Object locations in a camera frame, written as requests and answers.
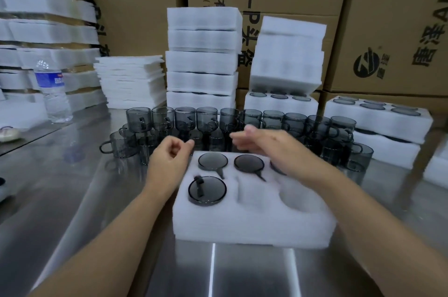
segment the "human hand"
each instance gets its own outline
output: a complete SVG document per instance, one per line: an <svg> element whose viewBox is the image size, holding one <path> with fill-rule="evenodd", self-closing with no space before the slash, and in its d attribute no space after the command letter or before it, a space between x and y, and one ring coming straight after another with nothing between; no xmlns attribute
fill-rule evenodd
<svg viewBox="0 0 448 297"><path fill-rule="evenodd" d="M193 140L167 136L149 159L144 191L165 204L185 174L193 147Z"/></svg>
<svg viewBox="0 0 448 297"><path fill-rule="evenodd" d="M333 166L317 157L286 131L257 129L246 125L243 132L231 133L230 137L239 150L268 156L283 173L311 188L323 176L335 171Z"/></svg>

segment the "person's right arm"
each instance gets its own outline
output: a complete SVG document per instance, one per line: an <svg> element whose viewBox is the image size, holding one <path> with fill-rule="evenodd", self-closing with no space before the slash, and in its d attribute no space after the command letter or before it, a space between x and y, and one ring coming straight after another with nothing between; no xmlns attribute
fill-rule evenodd
<svg viewBox="0 0 448 297"><path fill-rule="evenodd" d="M424 244L337 168L284 131L258 130L248 125L231 137L239 150L269 156L280 170L324 199L384 296L448 296L445 257Z"/></svg>

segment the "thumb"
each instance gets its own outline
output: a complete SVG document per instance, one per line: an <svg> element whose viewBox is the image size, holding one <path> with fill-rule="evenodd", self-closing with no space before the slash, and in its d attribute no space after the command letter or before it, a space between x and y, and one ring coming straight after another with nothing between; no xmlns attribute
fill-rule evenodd
<svg viewBox="0 0 448 297"><path fill-rule="evenodd" d="M278 141L272 136L272 131L258 129L252 125L246 125L244 131L246 136L260 147L267 156L272 157L279 151Z"/></svg>
<svg viewBox="0 0 448 297"><path fill-rule="evenodd" d="M179 159L181 161L188 161L188 157L190 157L191 151L194 147L194 140L188 140L185 142L179 152L177 152L176 159Z"/></svg>

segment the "water bottle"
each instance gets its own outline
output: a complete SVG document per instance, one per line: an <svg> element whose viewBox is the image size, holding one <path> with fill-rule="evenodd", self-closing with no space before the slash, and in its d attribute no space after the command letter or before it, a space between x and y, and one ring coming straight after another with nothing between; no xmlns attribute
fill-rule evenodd
<svg viewBox="0 0 448 297"><path fill-rule="evenodd" d="M47 69L45 62L39 62L34 73L43 94L48 118L53 123L64 123L73 119L69 99L65 94L64 78L61 70Z"/></svg>

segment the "stainless steel tabletop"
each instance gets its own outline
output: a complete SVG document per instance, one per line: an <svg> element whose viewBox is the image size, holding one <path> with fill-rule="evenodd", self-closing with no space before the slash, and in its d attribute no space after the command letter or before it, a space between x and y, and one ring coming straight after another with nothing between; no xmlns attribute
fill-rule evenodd
<svg viewBox="0 0 448 297"><path fill-rule="evenodd" d="M0 204L1 296L26 295L141 191L137 156L98 151L125 122L122 110L91 107L0 157L14 192ZM391 165L374 161L369 171L363 188L448 255L448 191ZM148 296L381 296L338 230L328 249L302 250L177 241L169 224L152 278L141 282Z"/></svg>

